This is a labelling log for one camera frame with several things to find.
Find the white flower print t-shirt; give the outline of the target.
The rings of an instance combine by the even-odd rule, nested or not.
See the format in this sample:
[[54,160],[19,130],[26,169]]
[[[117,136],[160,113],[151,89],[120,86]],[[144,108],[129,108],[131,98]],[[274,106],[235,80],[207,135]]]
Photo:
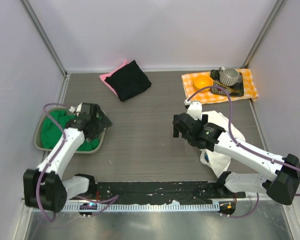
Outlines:
[[[225,129],[227,132],[229,131],[229,119],[221,112],[213,110],[205,111],[203,114],[208,116],[209,123],[216,124],[217,126]],[[226,143],[223,143],[221,140],[219,140],[219,143],[223,146],[223,148],[215,146],[214,151],[201,149],[200,155],[200,162],[208,166],[217,178],[219,178],[223,172],[228,170],[232,159],[232,155],[229,154],[229,151],[225,151]]]

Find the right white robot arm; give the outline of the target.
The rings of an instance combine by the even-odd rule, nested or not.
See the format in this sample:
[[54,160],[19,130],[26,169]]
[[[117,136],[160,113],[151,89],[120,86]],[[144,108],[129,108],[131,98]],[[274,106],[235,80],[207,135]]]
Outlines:
[[224,171],[217,180],[220,192],[266,194],[282,205],[292,204],[300,185],[300,160],[293,154],[281,156],[234,138],[223,127],[183,112],[173,116],[173,136],[205,152],[235,159],[255,174]]

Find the grey plastic tray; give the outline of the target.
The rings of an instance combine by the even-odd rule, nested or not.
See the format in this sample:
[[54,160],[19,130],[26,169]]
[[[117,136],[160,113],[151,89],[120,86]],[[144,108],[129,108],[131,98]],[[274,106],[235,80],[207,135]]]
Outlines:
[[[56,110],[63,110],[63,111],[66,111],[68,114],[70,115],[74,115],[72,114],[71,112],[69,112],[69,110],[65,107],[54,107],[54,108],[51,108],[48,112],[51,113],[52,111],[56,111]],[[39,150],[42,150],[42,151],[51,151],[52,149],[47,149],[47,148],[43,148],[42,147],[42,144],[41,144],[41,130],[42,130],[42,125],[43,125],[43,121],[44,119],[46,118],[47,116],[44,114],[38,124],[38,127],[36,129],[36,132],[35,132],[35,137],[34,137],[34,145],[37,149]],[[105,137],[105,131],[103,133],[101,133],[99,136],[98,136],[98,140],[99,140],[99,146],[92,150],[92,151],[86,151],[86,152],[82,152],[82,151],[76,151],[75,153],[76,154],[93,154],[93,153],[96,153],[102,146],[102,143],[104,141],[104,137]]]

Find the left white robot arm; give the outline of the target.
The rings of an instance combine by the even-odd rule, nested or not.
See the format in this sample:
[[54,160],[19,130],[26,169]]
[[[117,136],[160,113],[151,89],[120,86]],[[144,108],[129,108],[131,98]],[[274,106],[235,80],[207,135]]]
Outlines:
[[105,131],[113,123],[96,103],[82,102],[76,107],[70,107],[68,112],[74,118],[65,127],[61,127],[49,110],[43,111],[61,131],[61,137],[43,162],[35,169],[24,172],[24,203],[42,212],[59,213],[67,200],[95,191],[93,176],[79,173],[63,181],[63,174],[78,148],[85,141],[103,138]]

